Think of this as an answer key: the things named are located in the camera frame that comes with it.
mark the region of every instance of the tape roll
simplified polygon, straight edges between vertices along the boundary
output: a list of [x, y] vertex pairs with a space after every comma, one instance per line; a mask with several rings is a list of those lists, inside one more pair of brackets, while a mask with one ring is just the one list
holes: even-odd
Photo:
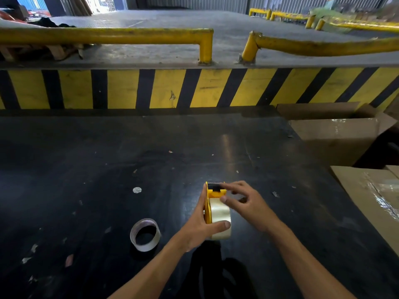
[[[212, 223], [218, 221], [228, 221], [232, 223], [232, 218], [230, 217], [230, 208], [220, 201], [219, 198], [209, 198], [209, 204], [211, 206]], [[232, 227], [226, 231], [213, 234], [212, 240], [228, 239], [232, 235]]]
[[[137, 233], [138, 233], [138, 231], [140, 231], [142, 228], [144, 228], [146, 226], [154, 226], [156, 228], [155, 236], [147, 244], [137, 244], [136, 243]], [[137, 221], [130, 231], [130, 241], [135, 246], [137, 251], [140, 251], [140, 252], [151, 251], [154, 247], [156, 247], [160, 238], [161, 238], [161, 232], [159, 231], [158, 225], [156, 224], [155, 220], [153, 220], [151, 218], [144, 218], [140, 221]]]

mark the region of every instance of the black stripe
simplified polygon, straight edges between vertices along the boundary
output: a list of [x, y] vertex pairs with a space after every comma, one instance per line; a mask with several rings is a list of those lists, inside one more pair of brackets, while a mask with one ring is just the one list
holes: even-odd
[[21, 109], [7, 70], [0, 70], [0, 96], [6, 109]]
[[377, 108], [383, 101], [385, 101], [391, 94], [399, 88], [399, 75], [393, 80], [377, 97], [370, 103], [374, 108]]
[[247, 72], [247, 68], [235, 68], [230, 72], [229, 78], [227, 79], [226, 85], [223, 88], [220, 99], [217, 102], [217, 107], [229, 107], [232, 103], [234, 95], [236, 94], [238, 87], [241, 84], [244, 75]]
[[292, 68], [278, 68], [276, 73], [273, 75], [261, 98], [258, 100], [257, 105], [270, 105], [271, 101], [284, 84]]
[[58, 70], [42, 70], [50, 109], [65, 109]]
[[187, 69], [176, 108], [190, 108], [202, 69]]
[[140, 69], [138, 75], [136, 109], [150, 108], [154, 78], [155, 78], [155, 69]]
[[367, 67], [362, 70], [361, 73], [353, 80], [352, 84], [346, 88], [346, 90], [337, 98], [335, 101], [338, 102], [347, 102], [351, 99], [351, 97], [367, 82], [367, 80], [373, 75], [378, 67]]
[[312, 82], [306, 88], [304, 93], [300, 96], [297, 100], [298, 104], [301, 103], [308, 103], [312, 100], [312, 98], [316, 95], [316, 93], [322, 88], [325, 82], [330, 78], [332, 73], [335, 71], [336, 68], [322, 68], [314, 77]]
[[108, 108], [108, 76], [107, 70], [91, 70], [91, 89], [93, 93], [93, 109]]

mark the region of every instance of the concrete floor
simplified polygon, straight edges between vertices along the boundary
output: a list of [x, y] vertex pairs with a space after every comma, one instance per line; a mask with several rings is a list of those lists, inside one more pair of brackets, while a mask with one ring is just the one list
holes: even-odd
[[[348, 42], [365, 40], [358, 36], [327, 33], [305, 29], [303, 25], [271, 22], [265, 19], [228, 11], [193, 10], [135, 10], [99, 14], [91, 17], [54, 17], [57, 23], [77, 27], [176, 27], [213, 28], [213, 60], [216, 66], [238, 68], [250, 31], [262, 32], [266, 36], [293, 40], [323, 42]], [[197, 66], [199, 47], [196, 45], [102, 45], [84, 51], [84, 60], [73, 55], [61, 62], [40, 62], [40, 66], [76, 68], [85, 67], [159, 67], [165, 68]], [[256, 66], [358, 66], [397, 65], [399, 52], [340, 57], [306, 57], [274, 50], [260, 50]]]

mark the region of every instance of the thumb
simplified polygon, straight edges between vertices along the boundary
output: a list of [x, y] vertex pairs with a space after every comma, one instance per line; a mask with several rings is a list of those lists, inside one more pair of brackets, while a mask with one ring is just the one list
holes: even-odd
[[237, 211], [239, 213], [240, 208], [242, 207], [242, 203], [239, 202], [237, 199], [228, 197], [228, 196], [222, 196], [220, 198], [220, 201], [224, 203], [226, 206], [232, 208], [233, 210]]
[[212, 224], [207, 224], [207, 230], [209, 235], [213, 235], [216, 233], [220, 233], [228, 230], [231, 227], [231, 223], [229, 221], [218, 221]]

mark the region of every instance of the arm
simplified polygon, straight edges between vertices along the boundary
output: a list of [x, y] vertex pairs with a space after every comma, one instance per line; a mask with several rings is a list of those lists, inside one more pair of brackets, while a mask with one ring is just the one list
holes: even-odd
[[244, 203], [227, 196], [220, 200], [236, 210], [258, 230], [269, 235], [305, 299], [355, 298], [313, 257], [256, 190], [245, 181], [223, 183], [222, 186], [233, 194], [239, 193], [246, 197]]
[[205, 223], [203, 206], [206, 199], [206, 189], [206, 185], [204, 185], [193, 214], [180, 231], [172, 237], [153, 260], [108, 299], [158, 298], [184, 253], [199, 246], [213, 234], [230, 228], [228, 221]]

